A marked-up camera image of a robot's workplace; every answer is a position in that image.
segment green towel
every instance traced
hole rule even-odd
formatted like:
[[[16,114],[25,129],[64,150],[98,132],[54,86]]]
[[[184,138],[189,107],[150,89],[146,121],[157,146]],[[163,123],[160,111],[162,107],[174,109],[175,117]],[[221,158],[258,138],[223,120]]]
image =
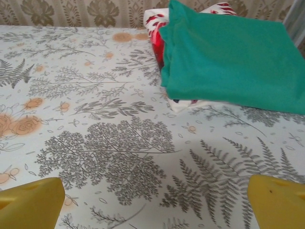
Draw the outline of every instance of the green towel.
[[[162,86],[170,99],[223,101],[305,115],[305,60],[279,22],[196,13],[176,0]]]

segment bedsheet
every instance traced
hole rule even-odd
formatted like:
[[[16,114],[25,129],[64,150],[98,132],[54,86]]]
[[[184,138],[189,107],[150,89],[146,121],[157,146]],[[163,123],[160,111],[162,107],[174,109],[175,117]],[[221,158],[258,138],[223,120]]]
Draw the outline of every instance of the bedsheet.
[[[248,179],[305,183],[305,117],[169,108],[136,29],[0,26],[0,188],[60,177],[56,229],[258,229]]]

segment folded cloth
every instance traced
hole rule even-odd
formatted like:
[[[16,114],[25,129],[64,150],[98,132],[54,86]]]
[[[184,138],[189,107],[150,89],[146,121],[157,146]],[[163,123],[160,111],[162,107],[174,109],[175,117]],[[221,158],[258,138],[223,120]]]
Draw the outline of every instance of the folded cloth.
[[[305,115],[305,60],[283,24],[196,13],[176,0],[169,21],[159,31],[162,84],[170,99]]]
[[[236,15],[230,4],[227,2],[217,3],[200,13],[212,13],[212,14],[225,14],[225,15]],[[160,70],[163,68],[163,51],[164,41],[160,36],[159,29],[165,26],[169,22],[169,9],[151,9],[144,12],[144,25],[148,30],[152,48],[155,53]],[[187,108],[195,108],[207,105],[217,104],[216,102],[207,100],[168,100],[171,109],[178,113]]]

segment folded green fabric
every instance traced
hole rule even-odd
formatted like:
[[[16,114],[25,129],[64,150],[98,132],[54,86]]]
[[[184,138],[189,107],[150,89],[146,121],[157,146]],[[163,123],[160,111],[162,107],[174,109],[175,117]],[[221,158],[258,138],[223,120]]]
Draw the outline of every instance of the folded green fabric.
[[[305,60],[279,22],[196,13],[176,0],[162,86],[170,99],[205,99],[305,114]]]

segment beige damask wallpaper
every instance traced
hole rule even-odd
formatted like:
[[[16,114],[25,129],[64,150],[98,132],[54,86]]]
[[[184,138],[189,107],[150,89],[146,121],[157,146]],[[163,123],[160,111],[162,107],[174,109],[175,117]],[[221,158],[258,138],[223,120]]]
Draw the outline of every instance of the beige damask wallpaper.
[[[196,11],[224,0],[181,0]],[[283,21],[294,0],[227,0],[238,15]],[[0,24],[73,27],[143,27],[146,9],[169,0],[0,0]]]

